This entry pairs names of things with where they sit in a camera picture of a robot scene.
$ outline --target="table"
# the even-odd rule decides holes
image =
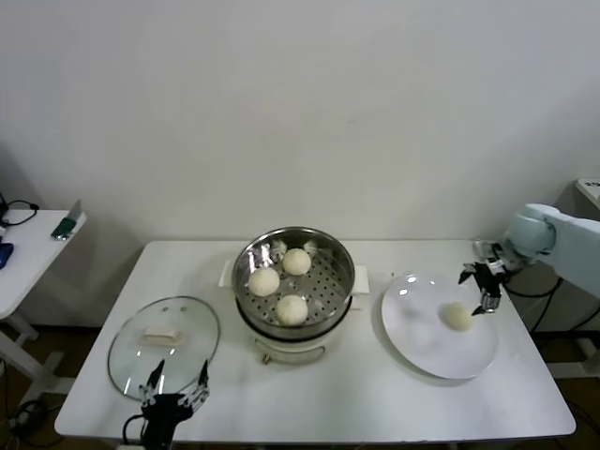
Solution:
[[[120,440],[140,403],[122,397],[107,372],[121,325],[166,296],[200,297],[216,310],[222,337],[209,368],[211,397],[179,425],[179,442],[422,443],[570,434],[575,420],[527,329],[505,295],[496,313],[500,349],[470,381],[442,380],[408,363],[381,327],[382,295],[406,270],[457,277],[473,260],[466,241],[345,241],[368,269],[370,294],[350,311],[341,344],[316,363],[260,363],[221,269],[243,242],[153,242],[118,297],[55,422],[66,436]],[[471,289],[477,290],[474,282]],[[137,436],[141,424],[132,424]]]
[[[9,210],[5,219],[18,222],[31,213],[31,210]],[[0,333],[0,355],[33,381],[22,401],[37,398],[42,392],[66,394],[73,382],[72,379],[53,376],[63,356],[61,352],[52,352],[42,365],[21,348],[26,339],[38,338],[38,333],[16,312],[21,301],[70,242],[70,239],[56,241],[51,238],[52,231],[67,213],[39,210],[24,224],[8,227],[3,238],[3,242],[14,245],[14,251],[7,265],[0,270],[0,319],[6,320],[21,335],[13,341]],[[73,234],[79,231],[85,220],[85,215],[82,215]]]
[[[577,189],[597,208],[600,208],[600,178],[579,178]],[[585,356],[585,361],[550,363],[547,368],[555,379],[598,378],[600,379],[600,350],[588,337],[575,340]]]

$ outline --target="pot lid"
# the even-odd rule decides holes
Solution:
[[[220,338],[215,311],[189,296],[163,298],[131,317],[112,341],[109,374],[118,391],[141,399],[139,388],[165,360],[157,390],[179,392],[194,383],[205,360],[212,360]]]

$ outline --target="floor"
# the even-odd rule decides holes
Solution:
[[[1,326],[0,329],[11,338],[15,338],[14,333],[9,328]],[[36,342],[27,342],[24,344],[24,348],[32,354],[38,361],[43,361],[46,356],[55,350],[61,350],[66,353],[66,357],[61,363],[61,366],[57,370],[57,374],[63,377],[75,377],[79,369],[81,368],[85,356],[94,344],[94,340],[98,335],[96,330],[84,330],[84,329],[42,329],[40,331],[40,338]],[[566,361],[578,361],[582,359],[582,354],[578,348],[569,340],[566,339],[555,339],[549,343],[545,340],[540,339],[541,342],[537,342],[538,347],[541,349],[540,352],[547,362],[566,362]],[[3,376],[0,384],[0,402],[5,401],[5,387],[4,382],[6,378]],[[17,370],[10,367],[8,369],[8,407],[12,411],[18,404],[19,399],[23,396],[27,390],[29,381],[21,375]],[[600,382],[598,380],[559,380],[558,385],[562,391],[562,394],[567,400],[577,404],[579,408],[584,410],[596,423],[600,424]],[[60,396],[46,396],[45,401],[49,407],[58,406],[64,400]],[[53,419],[57,415],[58,410],[52,412],[52,421],[48,421],[44,424],[44,427],[35,435],[30,438],[30,442],[40,445],[44,443],[50,443],[58,438],[53,430]],[[5,408],[0,405],[0,422],[5,418]],[[0,427],[0,450],[16,450],[29,449],[30,447],[23,442],[19,442],[17,446],[16,440],[12,440],[8,446],[5,443],[9,439],[8,428],[6,423]],[[402,448],[426,448],[429,450],[447,449],[447,445],[406,445]],[[64,439],[56,446],[52,447],[55,450],[108,450],[109,447],[106,443],[87,441],[79,439]],[[239,446],[235,445],[179,445],[175,447],[177,450],[184,449],[198,449],[198,450],[230,450],[239,449]],[[330,447],[319,446],[313,447],[315,449],[327,449]],[[355,447],[344,446],[340,447],[340,450],[353,450]],[[497,448],[508,448],[506,443],[470,443],[461,445],[459,448],[465,448],[467,450],[494,450]],[[577,431],[572,436],[561,438],[559,440],[534,440],[526,442],[516,442],[512,446],[515,450],[586,450],[586,449],[598,449],[600,448],[600,435],[597,434],[591,427],[586,425],[585,422],[577,419]]]

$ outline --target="white plate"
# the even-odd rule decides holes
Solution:
[[[442,378],[474,378],[498,351],[493,315],[475,316],[468,331],[455,331],[441,317],[443,307],[479,305],[478,290],[445,277],[405,274],[392,281],[382,300],[383,326],[396,348],[413,364]]]

